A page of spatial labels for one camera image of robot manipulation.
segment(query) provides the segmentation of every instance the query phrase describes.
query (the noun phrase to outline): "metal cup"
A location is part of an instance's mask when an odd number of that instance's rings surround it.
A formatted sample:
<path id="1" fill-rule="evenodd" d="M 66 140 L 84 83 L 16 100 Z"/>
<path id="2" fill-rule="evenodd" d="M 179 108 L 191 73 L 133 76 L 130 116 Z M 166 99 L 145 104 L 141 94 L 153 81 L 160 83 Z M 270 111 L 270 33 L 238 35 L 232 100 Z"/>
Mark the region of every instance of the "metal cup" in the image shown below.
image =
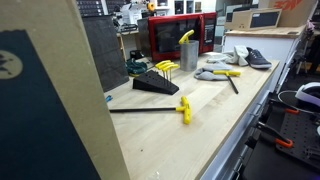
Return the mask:
<path id="1" fill-rule="evenodd" d="M 189 43 L 181 44 L 180 69 L 182 71 L 194 71 L 197 69 L 199 41 L 189 40 Z"/>

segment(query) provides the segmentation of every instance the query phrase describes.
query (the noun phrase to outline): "microwave window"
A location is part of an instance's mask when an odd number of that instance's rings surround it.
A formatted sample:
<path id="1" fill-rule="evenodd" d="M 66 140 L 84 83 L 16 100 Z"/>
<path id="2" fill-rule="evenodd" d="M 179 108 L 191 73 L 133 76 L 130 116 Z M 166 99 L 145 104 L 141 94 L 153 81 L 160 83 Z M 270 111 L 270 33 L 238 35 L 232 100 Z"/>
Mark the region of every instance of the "microwave window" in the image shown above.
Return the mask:
<path id="1" fill-rule="evenodd" d="M 154 37 L 156 38 L 157 52 L 166 53 L 180 51 L 180 45 L 178 42 L 181 37 L 186 32 L 193 29 L 194 34 L 189 37 L 189 40 L 199 40 L 200 28 L 199 19 L 155 24 Z"/>

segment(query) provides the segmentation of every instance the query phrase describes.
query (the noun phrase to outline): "shoe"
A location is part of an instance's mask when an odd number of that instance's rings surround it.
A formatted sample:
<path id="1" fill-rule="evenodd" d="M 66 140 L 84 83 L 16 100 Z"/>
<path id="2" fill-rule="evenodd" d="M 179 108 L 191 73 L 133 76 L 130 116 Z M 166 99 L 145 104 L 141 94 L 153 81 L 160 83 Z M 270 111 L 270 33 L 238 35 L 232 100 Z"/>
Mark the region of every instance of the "shoe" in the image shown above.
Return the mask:
<path id="1" fill-rule="evenodd" d="M 249 55 L 246 57 L 248 64 L 256 69 L 269 69 L 272 64 L 267 61 L 257 49 L 247 47 Z"/>

